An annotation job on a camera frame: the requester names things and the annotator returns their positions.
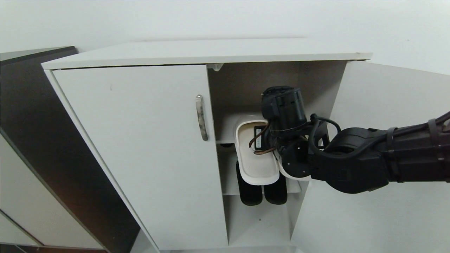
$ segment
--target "cabinet top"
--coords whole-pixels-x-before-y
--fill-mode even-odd
[[[329,38],[141,41],[43,63],[44,69],[237,62],[366,60],[372,53]]]

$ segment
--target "cabinet compartment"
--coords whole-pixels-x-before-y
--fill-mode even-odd
[[[301,88],[306,116],[329,117],[347,61],[225,63],[208,69],[216,143],[234,143],[240,116],[261,112],[261,93],[272,86]]]

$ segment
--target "white wall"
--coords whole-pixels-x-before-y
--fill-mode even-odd
[[[127,41],[347,37],[373,61],[450,74],[450,1],[1,1],[0,51]]]

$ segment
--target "white slipper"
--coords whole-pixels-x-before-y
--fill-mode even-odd
[[[256,155],[248,143],[254,137],[255,126],[266,125],[267,120],[261,116],[249,115],[236,122],[234,145],[238,154],[239,170],[244,181],[251,185],[270,185],[279,179],[279,166],[272,153]]]

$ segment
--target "open cabinet door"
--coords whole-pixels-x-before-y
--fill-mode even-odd
[[[450,111],[450,76],[349,62],[331,119],[388,129]],[[450,184],[407,182],[345,194],[311,181],[292,242],[304,253],[448,252]]]

